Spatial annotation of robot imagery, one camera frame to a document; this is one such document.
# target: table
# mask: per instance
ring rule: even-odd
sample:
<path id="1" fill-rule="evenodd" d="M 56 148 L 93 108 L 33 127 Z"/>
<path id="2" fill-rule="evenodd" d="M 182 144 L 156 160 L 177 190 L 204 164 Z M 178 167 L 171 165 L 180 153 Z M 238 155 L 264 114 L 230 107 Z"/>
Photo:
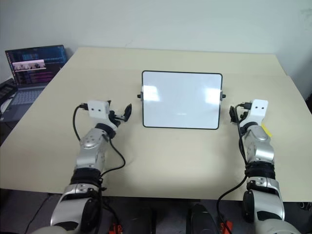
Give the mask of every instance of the table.
<path id="1" fill-rule="evenodd" d="M 145 128 L 137 94 L 143 70 L 210 72 L 223 75 L 218 130 Z M 44 89 L 0 149 L 0 186 L 62 193 L 75 166 L 79 144 L 72 128 L 74 108 L 90 99 L 112 100 L 129 121 L 120 125 L 115 146 L 125 168 L 105 178 L 104 195 L 217 199 L 244 177 L 231 105 L 269 101 L 264 119 L 272 133 L 276 179 L 284 201 L 310 201 L 312 116 L 275 55 L 79 48 Z M 92 127 L 78 111 L 81 136 Z M 110 148 L 107 168 L 121 163 Z M 225 199 L 242 200 L 246 186 Z"/>

